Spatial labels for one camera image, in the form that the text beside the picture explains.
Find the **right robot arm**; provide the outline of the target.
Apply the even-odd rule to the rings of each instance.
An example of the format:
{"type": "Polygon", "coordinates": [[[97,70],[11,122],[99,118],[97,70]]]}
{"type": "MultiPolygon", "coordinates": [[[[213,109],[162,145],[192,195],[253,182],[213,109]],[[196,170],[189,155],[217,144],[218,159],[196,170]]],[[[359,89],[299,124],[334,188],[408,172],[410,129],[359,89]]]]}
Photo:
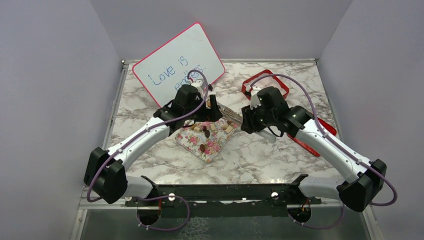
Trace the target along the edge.
{"type": "Polygon", "coordinates": [[[362,212],[383,188],[387,165],[382,160],[371,161],[329,132],[321,132],[323,126],[313,114],[299,105],[289,107],[278,88],[253,87],[250,104],[241,111],[242,131],[264,136],[267,128],[276,127],[311,147],[340,173],[339,178],[305,177],[288,190],[292,202],[300,204],[308,197],[328,198],[362,212]]]}

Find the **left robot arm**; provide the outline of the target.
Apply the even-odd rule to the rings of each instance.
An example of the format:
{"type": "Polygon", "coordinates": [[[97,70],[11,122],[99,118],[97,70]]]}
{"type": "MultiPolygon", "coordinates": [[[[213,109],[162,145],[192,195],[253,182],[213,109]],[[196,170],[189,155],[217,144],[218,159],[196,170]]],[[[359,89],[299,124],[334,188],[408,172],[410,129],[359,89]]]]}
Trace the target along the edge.
{"type": "Polygon", "coordinates": [[[212,86],[200,81],[184,84],[175,98],[157,109],[149,121],[122,142],[104,150],[95,148],[89,156],[83,182],[88,186],[86,199],[113,204],[122,197],[138,197],[144,205],[157,200],[155,183],[145,176],[130,177],[126,171],[147,150],[187,127],[186,121],[216,122],[222,118],[212,86]]]}

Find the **white square chocolate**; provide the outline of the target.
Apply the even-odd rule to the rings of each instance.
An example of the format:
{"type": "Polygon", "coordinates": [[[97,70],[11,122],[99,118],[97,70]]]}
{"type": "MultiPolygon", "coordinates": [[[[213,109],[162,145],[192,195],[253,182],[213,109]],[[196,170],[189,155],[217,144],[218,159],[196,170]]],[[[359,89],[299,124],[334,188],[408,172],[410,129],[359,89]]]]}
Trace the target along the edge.
{"type": "Polygon", "coordinates": [[[232,126],[228,126],[224,131],[227,133],[227,134],[230,134],[231,132],[232,132],[232,130],[233,130],[233,127],[232,126]]]}

